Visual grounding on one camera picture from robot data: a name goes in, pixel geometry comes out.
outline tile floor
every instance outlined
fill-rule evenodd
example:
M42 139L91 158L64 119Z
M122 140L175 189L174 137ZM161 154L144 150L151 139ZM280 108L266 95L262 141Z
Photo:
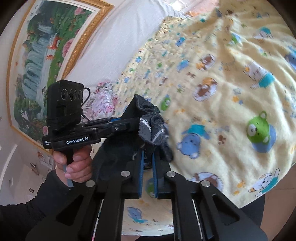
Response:
M261 229L268 240L278 234L296 206L296 165L265 195ZM139 236L122 236L122 241L135 241Z

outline white bed sheet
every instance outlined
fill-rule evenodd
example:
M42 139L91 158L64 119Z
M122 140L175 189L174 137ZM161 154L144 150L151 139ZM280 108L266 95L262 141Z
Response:
M168 15L185 18L159 0L123 1L100 24L66 79L83 83L91 91L100 82L117 81L136 50Z

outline framed painting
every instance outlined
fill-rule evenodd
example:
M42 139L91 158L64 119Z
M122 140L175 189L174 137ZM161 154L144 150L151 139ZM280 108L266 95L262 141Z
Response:
M7 70L10 125L43 151L47 88L65 78L113 8L100 0L34 0L13 41Z

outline yellow blanket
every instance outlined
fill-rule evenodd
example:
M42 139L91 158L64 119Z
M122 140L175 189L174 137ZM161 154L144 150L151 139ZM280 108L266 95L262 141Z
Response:
M116 115L136 93L157 105L172 170L209 180L240 208L293 164L295 72L296 40L267 1L221 1L207 15L163 21L114 86ZM126 202L123 234L171 233L170 203L153 199L145 180L143 198Z

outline metal screw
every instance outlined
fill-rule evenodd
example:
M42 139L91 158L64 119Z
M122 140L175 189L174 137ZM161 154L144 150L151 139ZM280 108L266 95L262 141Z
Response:
M88 187L88 188L91 188L95 185L96 183L94 182L94 180L88 180L85 185Z
M175 175L176 175L176 173L173 172L173 171L168 171L168 172L167 172L167 176L168 176L168 177L174 177Z
M121 172L121 175L122 175L123 177L128 177L130 174L131 174L131 173L130 173L129 171L127 171L127 170Z
M204 187L209 187L211 185L211 183L208 181L208 180L203 180L202 181L202 186L204 186Z

